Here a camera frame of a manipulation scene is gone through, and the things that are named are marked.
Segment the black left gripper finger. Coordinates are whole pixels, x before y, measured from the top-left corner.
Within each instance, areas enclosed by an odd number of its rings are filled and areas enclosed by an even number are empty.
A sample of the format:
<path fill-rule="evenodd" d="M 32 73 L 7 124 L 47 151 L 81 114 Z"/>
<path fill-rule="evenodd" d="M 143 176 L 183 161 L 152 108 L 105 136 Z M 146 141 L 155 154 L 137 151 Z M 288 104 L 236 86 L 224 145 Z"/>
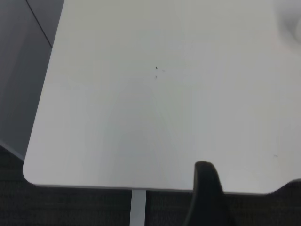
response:
<path fill-rule="evenodd" d="M 235 226 L 218 173 L 206 161 L 195 163 L 193 194 L 185 226 Z"/>

